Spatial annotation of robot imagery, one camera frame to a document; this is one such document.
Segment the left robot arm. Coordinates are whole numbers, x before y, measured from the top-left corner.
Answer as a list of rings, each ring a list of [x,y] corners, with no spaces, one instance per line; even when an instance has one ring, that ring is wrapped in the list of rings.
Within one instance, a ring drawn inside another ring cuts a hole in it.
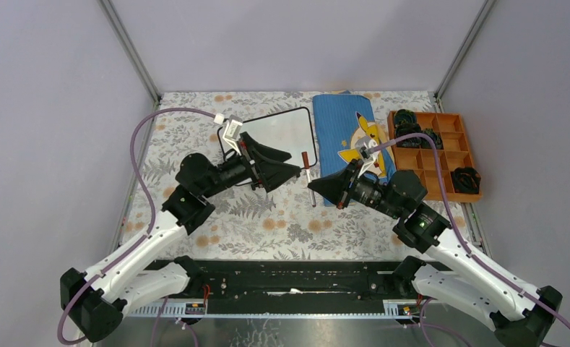
[[[61,343],[71,346],[84,340],[98,342],[140,307],[173,294],[196,296],[203,280],[189,257],[178,258],[147,275],[142,271],[163,249],[190,235],[208,219],[215,210],[209,197],[242,181],[250,181],[252,189],[271,192],[301,173],[299,166],[288,162],[290,153],[262,145],[247,132],[223,135],[223,142],[233,154],[217,166],[201,153],[182,160],[174,192],[160,210],[152,211],[146,231],[85,271],[71,268],[61,276],[64,315],[60,322],[70,319],[83,334],[68,340],[59,326]]]

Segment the small black-framed whiteboard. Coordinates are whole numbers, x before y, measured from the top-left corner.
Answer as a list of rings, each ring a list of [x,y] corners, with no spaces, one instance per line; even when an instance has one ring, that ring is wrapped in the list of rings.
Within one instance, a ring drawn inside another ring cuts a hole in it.
[[[292,158],[286,163],[304,168],[302,153],[307,153],[309,167],[318,163],[311,112],[307,107],[244,121],[241,131],[248,132],[262,145],[290,153]]]

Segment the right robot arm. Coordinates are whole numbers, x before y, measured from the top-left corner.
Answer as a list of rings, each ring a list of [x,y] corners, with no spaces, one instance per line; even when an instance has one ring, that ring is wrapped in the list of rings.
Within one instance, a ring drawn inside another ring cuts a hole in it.
[[[448,304],[485,325],[503,346],[540,346],[556,318],[562,295],[511,274],[466,240],[423,202],[426,188],[414,171],[395,172],[387,183],[363,175],[352,160],[345,169],[308,184],[339,209],[358,202],[397,220],[393,231],[406,246],[453,271],[447,275],[407,257],[392,281],[399,296],[415,293]]]

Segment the red-capped whiteboard marker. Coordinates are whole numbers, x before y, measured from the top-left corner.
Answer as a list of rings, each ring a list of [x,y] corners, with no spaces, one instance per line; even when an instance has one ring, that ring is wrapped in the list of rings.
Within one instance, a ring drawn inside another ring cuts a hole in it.
[[[306,151],[302,152],[301,157],[303,161],[303,169],[306,175],[307,185],[309,185],[311,183],[311,170],[309,165],[308,153]],[[316,207],[315,192],[312,189],[308,188],[308,193],[311,201],[311,206]]]

